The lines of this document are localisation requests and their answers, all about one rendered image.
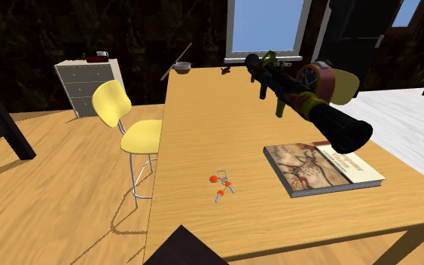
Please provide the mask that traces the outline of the wooden table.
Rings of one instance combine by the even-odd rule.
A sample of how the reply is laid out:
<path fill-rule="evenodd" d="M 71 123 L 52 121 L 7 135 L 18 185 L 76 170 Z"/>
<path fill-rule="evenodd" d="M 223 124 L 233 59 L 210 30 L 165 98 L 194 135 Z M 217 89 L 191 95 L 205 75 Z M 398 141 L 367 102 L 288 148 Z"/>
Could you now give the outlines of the wooden table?
<path fill-rule="evenodd" d="M 263 148 L 322 134 L 259 89 L 243 67 L 169 76 L 145 255 L 183 225 L 233 265 L 424 265 L 424 176 L 368 142 L 379 187 L 291 198 Z"/>

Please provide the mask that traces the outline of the keyring with orange-capped keys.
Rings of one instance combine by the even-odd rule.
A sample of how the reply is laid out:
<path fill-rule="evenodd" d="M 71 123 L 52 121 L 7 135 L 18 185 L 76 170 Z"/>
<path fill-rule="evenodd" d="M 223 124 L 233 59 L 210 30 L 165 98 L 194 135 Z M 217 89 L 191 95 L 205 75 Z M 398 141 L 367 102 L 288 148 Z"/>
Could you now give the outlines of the keyring with orange-capped keys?
<path fill-rule="evenodd" d="M 217 170 L 215 175 L 211 175 L 209 177 L 210 183 L 221 183 L 224 187 L 217 191 L 215 202 L 217 203 L 221 197 L 223 197 L 224 192 L 229 190 L 231 193 L 236 193 L 233 188 L 232 183 L 228 180 L 227 171 L 226 170 Z"/>

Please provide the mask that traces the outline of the yellow chair with metal legs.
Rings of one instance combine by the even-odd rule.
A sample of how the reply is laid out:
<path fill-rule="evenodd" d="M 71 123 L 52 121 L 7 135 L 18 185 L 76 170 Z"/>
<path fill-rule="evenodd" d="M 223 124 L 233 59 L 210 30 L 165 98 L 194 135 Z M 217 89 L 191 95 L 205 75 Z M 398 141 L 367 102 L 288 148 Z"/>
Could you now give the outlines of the yellow chair with metal legs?
<path fill-rule="evenodd" d="M 345 105 L 351 101 L 359 87 L 360 80 L 353 73 L 332 69 L 334 73 L 334 92 L 331 103 L 335 105 Z"/>
<path fill-rule="evenodd" d="M 135 197 L 137 206 L 139 200 L 151 198 L 151 196 L 138 195 L 136 185 L 146 166 L 149 166 L 150 172 L 153 172 L 152 162 L 156 161 L 157 158 L 152 158 L 151 155 L 158 154 L 163 121 L 140 120 L 129 129 L 126 129 L 122 122 L 122 117 L 131 111 L 132 103 L 117 80 L 107 81 L 95 90 L 92 96 L 92 106 L 97 116 L 106 126 L 117 127 L 122 134 L 120 149 L 129 154 L 132 180 L 131 193 Z M 133 155 L 148 156 L 148 160 L 143 164 L 138 175 L 134 172 Z"/>

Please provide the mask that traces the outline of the brown bowl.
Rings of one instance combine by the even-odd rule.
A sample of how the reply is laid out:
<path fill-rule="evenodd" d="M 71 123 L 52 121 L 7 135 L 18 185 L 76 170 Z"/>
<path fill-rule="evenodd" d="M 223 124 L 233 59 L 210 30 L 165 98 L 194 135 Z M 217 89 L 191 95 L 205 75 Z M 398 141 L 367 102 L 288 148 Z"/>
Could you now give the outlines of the brown bowl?
<path fill-rule="evenodd" d="M 176 62 L 173 66 L 174 70 L 180 74 L 185 75 L 191 70 L 190 62 Z"/>

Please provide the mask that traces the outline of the thin wooden stick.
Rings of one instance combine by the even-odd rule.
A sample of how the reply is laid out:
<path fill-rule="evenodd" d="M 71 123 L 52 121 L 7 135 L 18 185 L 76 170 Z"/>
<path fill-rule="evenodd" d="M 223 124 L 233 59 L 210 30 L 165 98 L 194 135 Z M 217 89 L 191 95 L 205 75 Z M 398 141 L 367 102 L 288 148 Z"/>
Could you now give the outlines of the thin wooden stick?
<path fill-rule="evenodd" d="M 180 54 L 180 56 L 175 60 L 175 62 L 169 67 L 169 69 L 165 72 L 165 74 L 160 78 L 161 81 L 163 81 L 166 76 L 170 73 L 170 71 L 174 68 L 175 64 L 183 57 L 183 55 L 186 53 L 186 51 L 189 49 L 189 47 L 192 45 L 192 42 L 189 43 L 189 45 L 184 49 L 184 51 Z"/>

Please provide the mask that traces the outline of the book with cave painting cover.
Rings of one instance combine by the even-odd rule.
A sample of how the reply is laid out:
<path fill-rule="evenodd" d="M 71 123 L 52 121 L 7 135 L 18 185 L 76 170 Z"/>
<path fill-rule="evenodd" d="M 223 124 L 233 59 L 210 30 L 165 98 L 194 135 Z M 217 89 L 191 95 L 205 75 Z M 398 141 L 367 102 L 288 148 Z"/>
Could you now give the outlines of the book with cave painting cover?
<path fill-rule="evenodd" d="M 355 153 L 329 142 L 272 145 L 264 156 L 291 198 L 379 187 L 385 178 Z"/>

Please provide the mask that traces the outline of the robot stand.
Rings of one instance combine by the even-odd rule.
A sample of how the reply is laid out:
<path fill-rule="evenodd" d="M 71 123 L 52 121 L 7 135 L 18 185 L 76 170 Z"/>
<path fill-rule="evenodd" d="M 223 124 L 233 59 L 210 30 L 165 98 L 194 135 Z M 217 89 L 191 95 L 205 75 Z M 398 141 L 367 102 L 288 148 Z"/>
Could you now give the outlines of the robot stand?
<path fill-rule="evenodd" d="M 143 265 L 229 265 L 183 225 Z"/>

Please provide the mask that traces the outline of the white framed window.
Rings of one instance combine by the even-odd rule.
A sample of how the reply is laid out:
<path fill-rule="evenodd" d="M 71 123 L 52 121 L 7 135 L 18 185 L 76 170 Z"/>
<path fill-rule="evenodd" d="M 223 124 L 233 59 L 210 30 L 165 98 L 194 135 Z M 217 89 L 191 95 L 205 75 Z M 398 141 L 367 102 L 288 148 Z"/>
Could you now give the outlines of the white framed window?
<path fill-rule="evenodd" d="M 243 63 L 250 53 L 273 51 L 283 62 L 301 61 L 312 0 L 227 0 L 224 62 Z"/>

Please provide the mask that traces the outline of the round red clock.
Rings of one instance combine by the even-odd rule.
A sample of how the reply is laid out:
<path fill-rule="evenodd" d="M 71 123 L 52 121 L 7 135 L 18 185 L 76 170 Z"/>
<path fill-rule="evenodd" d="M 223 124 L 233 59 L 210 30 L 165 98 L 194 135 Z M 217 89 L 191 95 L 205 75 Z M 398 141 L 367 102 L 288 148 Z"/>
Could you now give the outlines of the round red clock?
<path fill-rule="evenodd" d="M 296 80 L 318 98 L 331 101 L 335 88 L 335 75 L 326 62 L 315 61 L 298 70 Z"/>

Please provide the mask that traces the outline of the black multicoloured toy launcher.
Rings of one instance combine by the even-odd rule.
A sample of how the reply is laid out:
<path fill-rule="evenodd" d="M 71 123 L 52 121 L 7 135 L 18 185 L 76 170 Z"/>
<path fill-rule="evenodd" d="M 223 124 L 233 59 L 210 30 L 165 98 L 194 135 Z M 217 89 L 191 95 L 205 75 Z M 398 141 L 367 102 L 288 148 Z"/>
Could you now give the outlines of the black multicoloured toy launcher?
<path fill-rule="evenodd" d="M 251 53 L 245 59 L 245 66 L 251 74 L 251 81 L 261 84 L 261 99 L 266 98 L 268 89 L 276 94 L 277 117 L 282 117 L 285 106 L 291 107 L 304 120 L 313 123 L 340 154 L 352 153 L 368 142 L 373 133 L 369 123 L 331 107 L 327 99 L 284 73 L 281 66 L 273 64 L 274 61 L 273 51 L 267 52 L 263 58 Z"/>

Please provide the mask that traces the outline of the beige chest of drawers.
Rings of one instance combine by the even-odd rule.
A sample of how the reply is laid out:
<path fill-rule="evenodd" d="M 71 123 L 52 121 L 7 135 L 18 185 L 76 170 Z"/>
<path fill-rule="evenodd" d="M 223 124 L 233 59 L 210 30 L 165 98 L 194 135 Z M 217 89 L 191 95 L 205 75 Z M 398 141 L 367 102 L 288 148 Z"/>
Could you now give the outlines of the beige chest of drawers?
<path fill-rule="evenodd" d="M 124 87 L 117 59 L 109 57 L 105 51 L 78 59 L 67 59 L 54 66 L 66 92 L 76 118 L 94 117 L 92 96 L 96 89 L 107 81 L 117 80 Z"/>

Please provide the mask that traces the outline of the small window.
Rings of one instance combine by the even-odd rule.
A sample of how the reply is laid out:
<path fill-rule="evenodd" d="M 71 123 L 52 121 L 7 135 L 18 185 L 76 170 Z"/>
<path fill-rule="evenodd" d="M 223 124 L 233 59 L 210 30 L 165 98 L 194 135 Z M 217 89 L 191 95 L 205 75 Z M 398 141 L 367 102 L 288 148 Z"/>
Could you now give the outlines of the small window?
<path fill-rule="evenodd" d="M 421 0 L 402 0 L 398 13 L 392 23 L 392 27 L 408 27 L 420 2 Z"/>

